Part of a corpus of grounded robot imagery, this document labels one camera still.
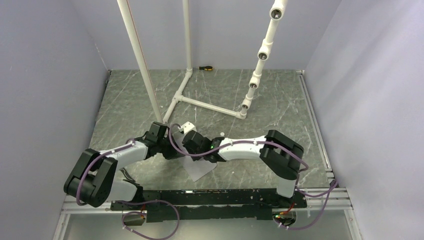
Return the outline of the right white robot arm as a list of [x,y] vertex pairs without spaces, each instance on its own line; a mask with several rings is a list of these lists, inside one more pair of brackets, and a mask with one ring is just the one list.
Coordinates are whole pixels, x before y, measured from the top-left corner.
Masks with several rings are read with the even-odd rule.
[[181,143],[194,161],[262,161],[278,176],[276,203],[287,208],[295,201],[295,184],[301,170],[304,148],[281,132],[269,130],[266,135],[247,139],[223,136],[208,139],[191,130],[185,134]]

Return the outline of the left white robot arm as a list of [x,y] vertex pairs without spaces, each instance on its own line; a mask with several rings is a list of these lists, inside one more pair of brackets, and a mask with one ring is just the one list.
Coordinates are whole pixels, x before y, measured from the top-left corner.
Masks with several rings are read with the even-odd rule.
[[143,187],[133,180],[117,180],[116,173],[128,165],[148,160],[162,154],[166,160],[179,159],[183,155],[174,149],[177,144],[170,140],[169,127],[153,122],[142,136],[130,138],[119,147],[97,151],[84,150],[67,177],[63,191],[75,197],[79,206],[94,208],[104,202],[117,201],[131,210],[139,209],[145,198]]

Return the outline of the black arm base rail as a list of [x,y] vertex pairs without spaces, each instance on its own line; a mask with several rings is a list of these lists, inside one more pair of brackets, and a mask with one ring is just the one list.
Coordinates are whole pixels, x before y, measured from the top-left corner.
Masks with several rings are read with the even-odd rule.
[[168,220],[243,219],[272,220],[278,211],[306,208],[305,197],[295,192],[291,198],[274,188],[210,190],[144,190],[130,204],[115,201],[112,211],[146,211],[148,223]]

